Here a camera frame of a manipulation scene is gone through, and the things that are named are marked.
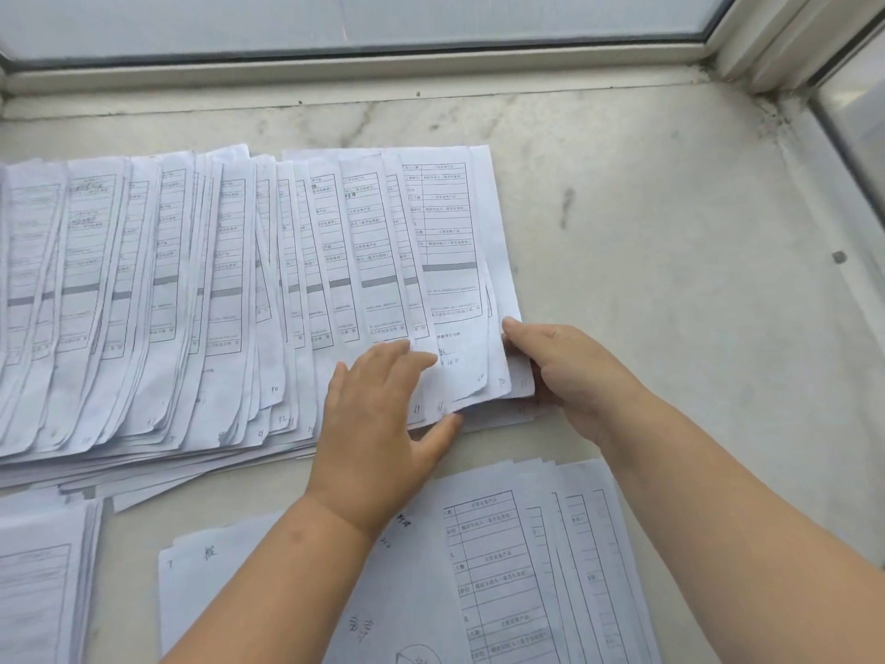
person's left arm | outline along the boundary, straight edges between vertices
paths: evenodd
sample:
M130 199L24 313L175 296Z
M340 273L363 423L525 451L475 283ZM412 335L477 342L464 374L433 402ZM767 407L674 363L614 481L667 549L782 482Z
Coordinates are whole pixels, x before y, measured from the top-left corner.
M458 435L449 415L420 442L408 404L437 357L378 344L329 383L307 491L162 664L317 664L375 539Z

window pane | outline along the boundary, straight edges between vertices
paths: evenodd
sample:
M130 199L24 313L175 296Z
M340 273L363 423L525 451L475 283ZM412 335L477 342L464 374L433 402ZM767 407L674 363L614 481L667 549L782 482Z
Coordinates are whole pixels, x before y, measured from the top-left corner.
M0 0L14 64L699 40L731 0Z
M885 205L885 32L829 77L819 98L879 206Z

person's right arm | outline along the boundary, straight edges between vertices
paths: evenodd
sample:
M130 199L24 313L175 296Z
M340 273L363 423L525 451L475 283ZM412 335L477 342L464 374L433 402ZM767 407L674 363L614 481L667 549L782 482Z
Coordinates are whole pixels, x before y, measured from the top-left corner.
M885 577L571 326L505 320L725 664L885 661Z

forearm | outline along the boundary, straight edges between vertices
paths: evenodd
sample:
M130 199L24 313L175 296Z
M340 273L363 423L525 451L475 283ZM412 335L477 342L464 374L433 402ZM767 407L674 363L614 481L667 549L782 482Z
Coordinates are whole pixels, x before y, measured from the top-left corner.
M653 395L603 421L603 456L726 664L885 652L877 569Z
M352 525L302 498L164 664L320 662L371 546Z

person's left hand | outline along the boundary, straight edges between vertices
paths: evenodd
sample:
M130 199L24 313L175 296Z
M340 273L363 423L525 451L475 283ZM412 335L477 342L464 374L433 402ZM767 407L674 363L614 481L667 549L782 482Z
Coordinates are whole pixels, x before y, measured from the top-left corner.
M406 431L409 401L437 356L408 341L377 344L329 382L323 429L304 496L374 540L418 493L461 429L449 414L420 440Z

